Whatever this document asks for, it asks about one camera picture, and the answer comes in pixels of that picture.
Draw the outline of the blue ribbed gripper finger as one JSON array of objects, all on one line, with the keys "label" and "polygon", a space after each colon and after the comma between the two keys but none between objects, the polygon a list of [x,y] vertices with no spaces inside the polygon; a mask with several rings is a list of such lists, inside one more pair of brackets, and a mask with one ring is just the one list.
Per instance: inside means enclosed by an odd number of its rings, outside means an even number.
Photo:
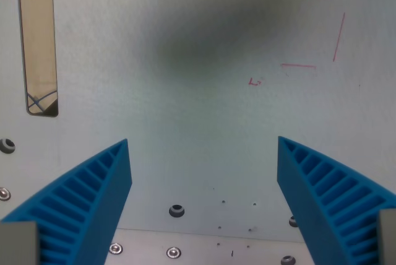
[{"label": "blue ribbed gripper finger", "polygon": [[37,224],[40,264],[104,264],[131,186],[123,139],[55,179],[1,221]]},{"label": "blue ribbed gripper finger", "polygon": [[379,264],[377,219],[395,194],[352,168],[278,138],[277,182],[314,264]]}]

